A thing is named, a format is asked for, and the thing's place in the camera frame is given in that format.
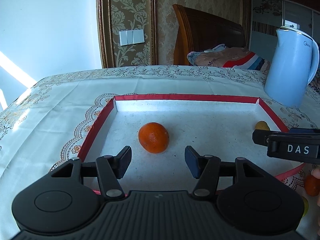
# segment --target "yellow-green fruit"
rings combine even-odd
[[[259,130],[267,130],[270,131],[270,128],[268,126],[268,124],[265,121],[259,121],[257,122],[256,126],[254,127],[255,129],[259,129]]]
[[[306,215],[306,213],[308,212],[308,209],[309,209],[309,203],[308,203],[308,200],[301,196],[302,197],[302,200],[303,200],[303,203],[304,203],[304,213],[303,213],[303,217]]]

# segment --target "kettle handle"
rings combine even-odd
[[[308,84],[313,80],[316,75],[318,65],[319,65],[319,47],[318,44],[312,39],[312,56],[311,56],[311,66],[310,66],[310,73]]]

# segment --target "white light switch panel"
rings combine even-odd
[[[133,44],[144,42],[143,30],[133,30]]]
[[[120,31],[119,36],[120,36],[120,46],[128,45],[127,31]]]
[[[128,45],[133,44],[133,31],[127,31],[127,41]]]

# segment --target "table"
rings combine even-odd
[[[60,74],[40,80],[0,113],[0,240],[18,231],[11,203],[22,189],[71,157],[77,156],[101,109],[115,95],[216,94],[261,97],[289,128],[320,127],[320,95],[307,87],[301,108],[270,99],[263,86],[267,73],[197,66],[133,66]],[[284,183],[305,196],[309,212],[298,227],[316,239],[316,197],[303,179],[306,165]]]

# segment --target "bed headboard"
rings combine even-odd
[[[240,24],[179,4],[172,6],[179,22],[173,64],[190,65],[189,52],[212,49],[222,43],[227,47],[246,46]]]

